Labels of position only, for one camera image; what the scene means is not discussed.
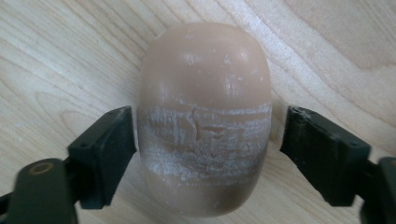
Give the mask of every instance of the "light wooden table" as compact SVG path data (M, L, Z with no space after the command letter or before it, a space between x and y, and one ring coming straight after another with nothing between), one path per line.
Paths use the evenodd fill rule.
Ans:
M135 106L149 43L190 21L237 25L266 52L273 142L249 200L214 218L169 214L134 157L112 206L81 223L358 223L361 200L332 208L278 151L287 105L318 111L396 156L396 2L0 1L0 193L33 161L66 147L108 110Z

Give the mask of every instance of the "black clamp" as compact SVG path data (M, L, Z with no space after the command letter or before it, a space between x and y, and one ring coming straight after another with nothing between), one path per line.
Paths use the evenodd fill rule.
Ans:
M361 223L396 223L396 158L368 160L371 147L357 136L298 106L290 106L280 149L331 206L363 198Z
M78 223L75 202L84 209L110 205L136 152L131 107L104 114L68 147L69 157L27 165L14 191L0 198L5 223Z

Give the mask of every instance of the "wooden surface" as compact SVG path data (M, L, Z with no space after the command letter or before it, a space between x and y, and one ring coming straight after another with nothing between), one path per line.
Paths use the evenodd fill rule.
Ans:
M273 84L272 140L249 200L214 218L155 203L133 158L111 207L81 223L359 223L361 200L332 208L281 154L287 105L318 111L396 156L396 2L0 1L0 193L33 161L66 147L108 110L136 104L149 43L190 21L239 26L264 49Z

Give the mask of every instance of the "beige rounded object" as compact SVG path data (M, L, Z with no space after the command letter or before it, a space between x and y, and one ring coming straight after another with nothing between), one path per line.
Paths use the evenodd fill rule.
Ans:
M181 215L242 205L262 170L271 87L261 46L241 29L190 23L152 42L137 108L144 178Z

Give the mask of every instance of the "wood grain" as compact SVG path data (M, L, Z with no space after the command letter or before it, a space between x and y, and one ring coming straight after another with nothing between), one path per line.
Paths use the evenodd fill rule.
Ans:
M262 45L273 84L273 142L249 200L213 218L172 215L133 158L112 206L81 223L359 223L361 199L332 208L278 152L288 105L318 111L396 156L396 2L0 1L0 193L33 161L65 158L108 110L136 105L149 43L192 21L239 26Z

